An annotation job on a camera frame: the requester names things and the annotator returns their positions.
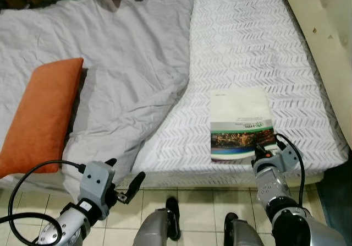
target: book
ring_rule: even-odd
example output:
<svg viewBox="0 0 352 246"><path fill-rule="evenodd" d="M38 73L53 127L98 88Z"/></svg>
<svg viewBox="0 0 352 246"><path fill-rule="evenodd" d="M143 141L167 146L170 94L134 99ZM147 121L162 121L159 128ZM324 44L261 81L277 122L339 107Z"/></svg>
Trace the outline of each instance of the book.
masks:
<svg viewBox="0 0 352 246"><path fill-rule="evenodd" d="M212 161L253 157L257 144L277 150L264 89L213 90L210 102Z"/></svg>

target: orange pillow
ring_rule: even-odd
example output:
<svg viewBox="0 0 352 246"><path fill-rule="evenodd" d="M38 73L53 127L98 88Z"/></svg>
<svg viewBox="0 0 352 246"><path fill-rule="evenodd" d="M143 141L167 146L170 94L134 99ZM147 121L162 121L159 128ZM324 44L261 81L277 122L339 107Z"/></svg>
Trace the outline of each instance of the orange pillow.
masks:
<svg viewBox="0 0 352 246"><path fill-rule="evenodd" d="M0 152L0 178L61 159L82 64L75 58L34 70ZM36 172L58 170L59 164L51 164Z"/></svg>

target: chevron pattern mattress cover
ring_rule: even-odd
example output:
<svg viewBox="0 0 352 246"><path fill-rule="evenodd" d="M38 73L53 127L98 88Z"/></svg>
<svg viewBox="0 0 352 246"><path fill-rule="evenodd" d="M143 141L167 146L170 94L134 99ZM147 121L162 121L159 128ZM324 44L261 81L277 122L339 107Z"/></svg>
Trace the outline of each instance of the chevron pattern mattress cover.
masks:
<svg viewBox="0 0 352 246"><path fill-rule="evenodd" d="M212 89L263 87L274 129L303 152L308 176L347 160L348 145L286 0L195 0L190 50L188 87L133 167L147 173L145 186L253 182L249 160L211 162ZM298 177L299 166L287 176Z"/></svg>

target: white tufted headboard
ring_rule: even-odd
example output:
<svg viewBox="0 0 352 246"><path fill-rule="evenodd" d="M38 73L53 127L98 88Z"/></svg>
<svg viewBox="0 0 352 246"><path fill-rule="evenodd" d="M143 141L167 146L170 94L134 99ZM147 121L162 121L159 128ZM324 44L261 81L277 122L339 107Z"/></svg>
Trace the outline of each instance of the white tufted headboard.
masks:
<svg viewBox="0 0 352 246"><path fill-rule="evenodd" d="M352 0L288 0L352 147Z"/></svg>

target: black cable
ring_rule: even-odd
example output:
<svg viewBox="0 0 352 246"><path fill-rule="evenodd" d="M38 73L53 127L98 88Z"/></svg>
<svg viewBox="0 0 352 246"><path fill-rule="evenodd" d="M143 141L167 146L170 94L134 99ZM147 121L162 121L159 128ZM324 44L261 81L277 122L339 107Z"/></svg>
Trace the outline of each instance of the black cable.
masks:
<svg viewBox="0 0 352 246"><path fill-rule="evenodd" d="M47 161L47 162L40 163L39 165L33 167L31 170L29 170L28 173L26 173L20 179L20 181L17 183L17 185L13 189L13 191L11 193L11 196L10 196L9 205L8 205L8 216L0 218L0 223L8 221L9 224L10 224L10 227L11 227L11 230L12 230L13 234L17 237L18 240L20 240L22 243L24 243L24 244L26 244L28 246L37 246L37 244L35 244L34 242L36 242L38 240L38 238L33 240L33 242L30 242L29 240L26 240L24 237L22 237L22 235L16 229L15 224L13 222L14 220L17 220L19 218L33 217L33 218L41 218L41 219L46 220L46 221L50 222L51 224L53 224L55 226L56 230L57 230L57 238L56 238L56 240L53 243L44 244L45 246L54 246L54 245L58 244L59 241L62 238L61 226L60 226L59 222L57 222L57 220L55 220L51 216L48 216L46 214L41 214L41 213L34 213L34 212L12 214L13 203L14 203L14 200L15 200L16 193L17 193L18 189L20 188L20 186L23 184L23 182L35 170L37 170L38 168L40 168L42 166L49 165L51 163L64 163L64 164L67 164L67 165L72 165L72 166L76 167L77 169L79 169L82 166L82 165L79 165L79 164L74 163L74 162L63 161L63 160L53 160L53 161Z"/></svg>
<svg viewBox="0 0 352 246"><path fill-rule="evenodd" d="M283 138L291 146L291 148L295 151L297 155L299 165L301 167L301 184L299 187L298 204L300 206L303 206L303 189L304 189L304 182L305 182L305 171L304 171L304 164L303 164L301 154L299 153L299 150L297 149L297 147L285 135L282 135L281 133L276 133L275 139L278 142L279 140L277 139L277 136Z"/></svg>

